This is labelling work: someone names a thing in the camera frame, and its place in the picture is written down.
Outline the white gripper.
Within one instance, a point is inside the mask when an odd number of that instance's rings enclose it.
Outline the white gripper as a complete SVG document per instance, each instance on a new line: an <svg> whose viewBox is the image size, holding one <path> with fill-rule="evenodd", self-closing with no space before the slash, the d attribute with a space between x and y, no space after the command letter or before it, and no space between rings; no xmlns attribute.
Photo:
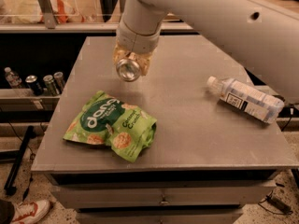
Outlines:
<svg viewBox="0 0 299 224"><path fill-rule="evenodd" d="M113 50L115 66L128 63L131 51L137 53L136 60L145 76L150 69L152 52L156 49L161 32L162 21L154 18L122 18L117 29L117 40Z"/></svg>

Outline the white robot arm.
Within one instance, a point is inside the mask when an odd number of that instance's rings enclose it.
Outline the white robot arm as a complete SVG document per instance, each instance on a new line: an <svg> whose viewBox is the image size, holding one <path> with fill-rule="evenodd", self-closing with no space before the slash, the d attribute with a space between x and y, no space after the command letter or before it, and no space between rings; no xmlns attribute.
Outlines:
<svg viewBox="0 0 299 224"><path fill-rule="evenodd" d="M299 104L298 14L264 0L126 0L117 41L137 54L158 45L172 13L293 105Z"/></svg>

